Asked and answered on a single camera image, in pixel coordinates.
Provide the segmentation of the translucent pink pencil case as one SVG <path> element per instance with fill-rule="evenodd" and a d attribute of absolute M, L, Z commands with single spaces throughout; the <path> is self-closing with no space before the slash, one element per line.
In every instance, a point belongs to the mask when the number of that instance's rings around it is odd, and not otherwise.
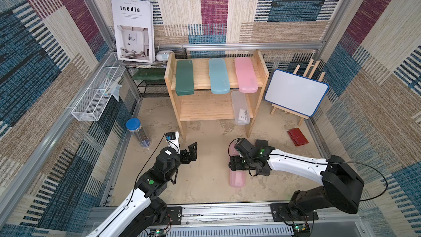
<path fill-rule="evenodd" d="M 238 139 L 234 139 L 229 145 L 228 154 L 230 157 L 240 155 L 238 151 L 234 148 L 234 145 L 237 141 Z M 244 184 L 245 184 L 244 172 L 230 170 L 230 185 L 234 188 L 242 188 Z"/>

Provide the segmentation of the clear frosted pencil case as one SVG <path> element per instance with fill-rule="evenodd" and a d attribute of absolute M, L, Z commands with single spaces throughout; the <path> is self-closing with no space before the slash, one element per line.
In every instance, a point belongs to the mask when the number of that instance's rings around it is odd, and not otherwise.
<path fill-rule="evenodd" d="M 240 91 L 232 91 L 231 100 L 235 123 L 237 125 L 248 125 L 251 117 L 246 95 Z"/>

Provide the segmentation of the light blue pencil case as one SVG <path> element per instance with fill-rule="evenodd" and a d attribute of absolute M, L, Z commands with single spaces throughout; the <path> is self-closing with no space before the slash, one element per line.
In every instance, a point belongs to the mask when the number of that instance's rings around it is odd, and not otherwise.
<path fill-rule="evenodd" d="M 230 81 L 226 62 L 222 58 L 212 58 L 208 61 L 210 89 L 213 94 L 230 92 Z"/>

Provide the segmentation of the dark green pencil case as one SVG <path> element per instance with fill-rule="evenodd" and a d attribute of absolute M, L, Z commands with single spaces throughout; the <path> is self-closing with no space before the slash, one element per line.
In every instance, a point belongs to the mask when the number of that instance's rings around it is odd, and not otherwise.
<path fill-rule="evenodd" d="M 175 91 L 178 96 L 194 94 L 194 71 L 191 59 L 177 61 Z"/>

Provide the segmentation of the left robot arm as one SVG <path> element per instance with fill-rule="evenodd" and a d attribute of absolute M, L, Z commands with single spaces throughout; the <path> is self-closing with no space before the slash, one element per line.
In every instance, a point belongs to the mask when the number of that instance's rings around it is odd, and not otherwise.
<path fill-rule="evenodd" d="M 197 143 L 181 151 L 172 147 L 163 148 L 153 167 L 135 182 L 126 200 L 89 236 L 137 237 L 148 227 L 163 223 L 168 216 L 167 204 L 159 195 L 167 188 L 168 182 L 176 184 L 180 165 L 196 160 Z"/>

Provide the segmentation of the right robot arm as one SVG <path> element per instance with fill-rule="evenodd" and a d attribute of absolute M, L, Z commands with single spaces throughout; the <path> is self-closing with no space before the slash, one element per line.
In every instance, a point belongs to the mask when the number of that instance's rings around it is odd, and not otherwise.
<path fill-rule="evenodd" d="M 234 185 L 239 184 L 236 174 L 245 171 L 252 177 L 287 172 L 318 184 L 310 190 L 295 191 L 287 204 L 272 206 L 275 219 L 317 219 L 317 210 L 331 207 L 347 214 L 357 214 L 359 210 L 365 183 L 341 157 L 308 158 L 271 147 L 266 140 L 258 139 L 252 144 L 244 138 L 234 139 L 228 154 Z"/>

